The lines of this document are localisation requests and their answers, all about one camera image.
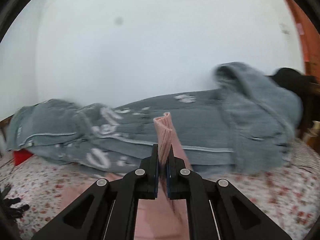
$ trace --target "pink cloth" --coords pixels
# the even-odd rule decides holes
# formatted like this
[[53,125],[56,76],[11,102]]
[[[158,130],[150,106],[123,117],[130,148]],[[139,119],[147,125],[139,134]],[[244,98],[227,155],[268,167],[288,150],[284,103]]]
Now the pink cloth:
[[[170,113],[154,119],[158,136],[158,156],[160,165],[165,165],[172,145],[174,155],[185,161],[186,168],[191,165],[182,149],[180,141],[171,121]],[[113,181],[119,176],[109,174],[106,179]],[[62,208],[65,208],[83,193],[90,185],[66,189],[63,193]],[[165,180],[161,179],[156,200],[139,200],[135,240],[167,239],[188,240],[188,216],[185,200],[169,200],[166,194]]]

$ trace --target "bed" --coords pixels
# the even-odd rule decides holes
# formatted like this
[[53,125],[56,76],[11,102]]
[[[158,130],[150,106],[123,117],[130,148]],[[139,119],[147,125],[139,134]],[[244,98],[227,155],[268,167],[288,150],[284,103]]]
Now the bed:
[[[302,98],[305,111],[299,127],[300,137],[311,121],[317,119],[315,109],[319,95],[320,85],[311,84],[309,93]],[[9,122],[10,117],[0,122],[4,136]],[[314,145],[316,150],[319,141]],[[320,215],[320,157],[314,149],[296,138],[291,142],[290,164],[284,167],[252,176],[227,174],[209,179],[228,179],[292,239],[301,240]],[[104,172],[80,164],[57,165],[36,155],[14,166],[12,155],[7,154],[1,163],[0,188],[3,190],[11,184],[7,197],[20,197],[22,201],[17,205],[30,205],[23,218],[17,221],[23,240],[31,239],[61,211],[65,189],[87,185],[106,176]]]

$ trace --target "gray blanket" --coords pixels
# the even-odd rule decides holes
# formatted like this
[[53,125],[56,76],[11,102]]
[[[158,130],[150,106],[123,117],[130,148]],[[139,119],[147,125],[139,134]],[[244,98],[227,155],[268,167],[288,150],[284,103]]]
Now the gray blanket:
[[58,99],[23,107],[9,125],[8,147],[129,172],[157,142],[153,118],[170,112],[193,169],[202,175],[281,166],[300,121],[299,97],[243,63],[218,66],[215,78],[216,90],[158,96],[115,109]]

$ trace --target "floral bedsheet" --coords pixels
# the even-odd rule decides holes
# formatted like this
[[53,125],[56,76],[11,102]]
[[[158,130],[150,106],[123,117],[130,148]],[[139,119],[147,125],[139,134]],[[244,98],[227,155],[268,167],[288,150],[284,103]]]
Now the floral bedsheet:
[[[290,164],[266,173],[225,178],[286,231],[293,240],[302,240],[319,214],[320,158],[304,143],[292,143]],[[12,184],[9,198],[20,197],[30,209],[18,220],[23,240],[29,240],[60,212],[62,190],[94,182],[101,174],[85,171],[82,165],[55,165],[33,156],[14,167],[13,161],[0,168],[0,188]]]

